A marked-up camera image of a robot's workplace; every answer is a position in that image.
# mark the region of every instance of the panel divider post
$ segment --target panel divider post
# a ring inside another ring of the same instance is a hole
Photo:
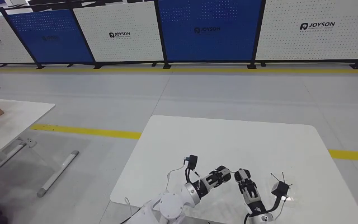
[[[260,6],[260,11],[258,13],[258,23],[256,27],[256,34],[255,34],[255,42],[253,44],[251,63],[247,65],[248,69],[256,69],[256,65],[255,65],[256,53],[258,48],[258,40],[260,39],[260,32],[261,32],[261,26],[263,21],[263,14],[265,12],[265,5],[266,5],[266,0],[261,0],[261,6]]]
[[[6,10],[1,7],[0,8],[0,12],[3,15],[4,19],[7,21],[7,23],[9,24],[9,26],[11,27],[12,31],[15,33],[15,35],[17,36],[17,38],[19,39],[19,41],[21,42],[21,44],[23,45],[23,47],[26,49],[26,51],[28,52],[28,54],[30,55],[30,57],[32,58],[32,60],[34,60],[35,64],[37,65],[37,69],[42,69],[45,68],[45,66],[41,65],[35,58],[35,56],[32,54],[32,52],[30,51],[30,49],[27,47],[27,45],[25,44],[24,40],[21,38],[20,34],[17,32],[15,26],[13,25],[13,23],[11,22]]]
[[[160,38],[161,38],[161,45],[162,45],[162,52],[163,52],[163,59],[164,59],[163,69],[170,69],[171,65],[168,63],[166,45],[165,45],[165,43],[164,43],[162,19],[161,19],[161,14],[160,14],[160,12],[159,12],[159,3],[158,3],[158,0],[154,0],[154,8],[156,9],[159,36],[160,36]]]
[[[78,30],[79,30],[81,36],[82,36],[82,39],[83,39],[83,41],[84,41],[84,44],[86,45],[87,50],[88,50],[89,54],[91,55],[91,58],[92,58],[92,61],[93,61],[93,65],[95,66],[94,69],[100,69],[100,68],[102,67],[102,65],[100,65],[100,64],[98,64],[98,63],[96,62],[95,57],[94,57],[93,54],[92,54],[91,48],[90,48],[90,46],[88,45],[88,42],[87,42],[87,40],[86,40],[86,37],[84,36],[84,33],[83,33],[82,29],[81,29],[81,26],[79,25],[79,22],[78,22],[78,20],[77,20],[76,14],[74,14],[73,6],[72,6],[71,1],[70,1],[70,0],[66,0],[66,2],[67,2],[68,9],[71,11],[71,14],[72,14],[72,16],[73,16],[74,22],[76,23],[77,28],[78,28]]]

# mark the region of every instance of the perforated panel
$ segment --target perforated panel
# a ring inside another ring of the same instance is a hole
[[[261,0],[160,0],[168,60],[250,60]]]
[[[70,10],[9,15],[39,63],[92,62]]]
[[[98,62],[163,60],[153,2],[74,9]]]
[[[267,0],[256,59],[357,59],[357,43],[357,0]]]
[[[0,16],[0,63],[33,63],[4,17]]]

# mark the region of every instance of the gray floor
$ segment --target gray floor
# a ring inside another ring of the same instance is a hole
[[[34,69],[20,74],[0,69],[0,98],[56,104],[41,124],[141,132],[153,114],[310,124],[327,148],[352,151],[358,151],[357,86],[358,76],[352,73],[61,73]],[[59,162],[73,150],[80,155],[43,198],[37,198],[36,192],[52,171],[37,155],[25,148],[6,163],[0,169],[0,205],[11,223],[118,224],[127,218],[129,209],[111,203],[109,197],[136,140],[34,130],[27,134]],[[358,161],[335,162],[358,200]]]

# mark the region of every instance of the floor stripe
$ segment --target floor stripe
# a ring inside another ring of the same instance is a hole
[[[245,69],[245,68],[0,68],[0,72],[245,72],[245,73],[358,73],[358,69]]]
[[[67,127],[48,124],[35,124],[31,127],[32,130],[47,130],[50,132],[63,132],[71,134],[89,134],[93,136],[105,136],[114,138],[131,138],[139,139],[140,132],[126,132],[123,130],[104,130],[95,128],[78,128]],[[358,160],[358,151],[345,151],[345,150],[328,150],[332,158],[339,158],[343,160]]]
[[[123,130],[103,130],[94,128],[78,128],[78,127],[66,127],[58,125],[48,124],[35,124],[31,127],[32,130],[47,130],[50,132],[63,132],[71,134],[89,134],[93,136],[106,136],[114,138],[131,138],[139,139],[141,133],[139,132],[126,132]]]
[[[329,150],[332,158],[340,158],[342,160],[358,160],[358,152],[344,150]]]

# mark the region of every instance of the blue panel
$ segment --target blue panel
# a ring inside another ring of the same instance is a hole
[[[38,62],[92,62],[70,10],[9,17]]]
[[[159,0],[168,60],[250,60],[261,0]]]

